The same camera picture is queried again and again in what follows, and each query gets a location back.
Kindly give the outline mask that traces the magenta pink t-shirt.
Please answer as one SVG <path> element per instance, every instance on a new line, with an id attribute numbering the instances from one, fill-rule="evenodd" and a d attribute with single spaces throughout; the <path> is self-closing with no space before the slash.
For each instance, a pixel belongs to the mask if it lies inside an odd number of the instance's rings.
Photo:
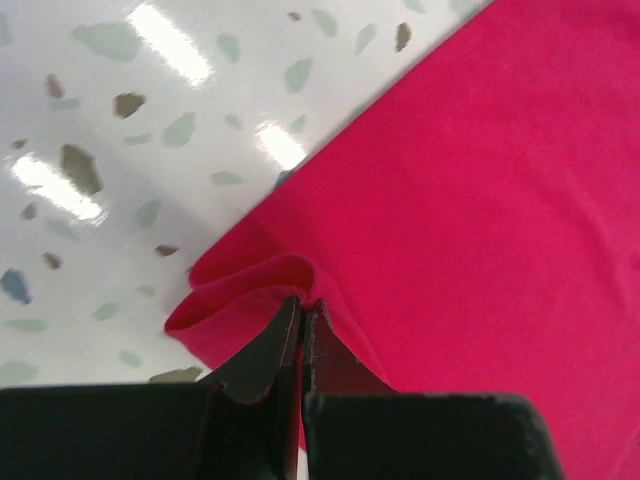
<path id="1" fill-rule="evenodd" d="M 192 267 L 210 367 L 290 296 L 404 391 L 508 391 L 572 479 L 639 475 L 639 5 L 496 1 Z"/>

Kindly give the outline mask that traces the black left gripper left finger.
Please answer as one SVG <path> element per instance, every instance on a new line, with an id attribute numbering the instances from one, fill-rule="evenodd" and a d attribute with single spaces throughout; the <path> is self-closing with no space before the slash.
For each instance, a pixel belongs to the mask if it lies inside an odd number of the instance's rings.
<path id="1" fill-rule="evenodd" d="M 5 388 L 5 479 L 293 479 L 302 309 L 198 381 Z"/>

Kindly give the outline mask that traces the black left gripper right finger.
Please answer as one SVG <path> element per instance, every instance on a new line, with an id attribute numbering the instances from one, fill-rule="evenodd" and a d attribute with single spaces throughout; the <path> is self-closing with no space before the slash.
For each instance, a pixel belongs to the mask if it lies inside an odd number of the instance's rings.
<path id="1" fill-rule="evenodd" d="M 316 305 L 305 328 L 302 407 L 312 479 L 561 479 L 546 424 L 506 393 L 400 393 Z"/>

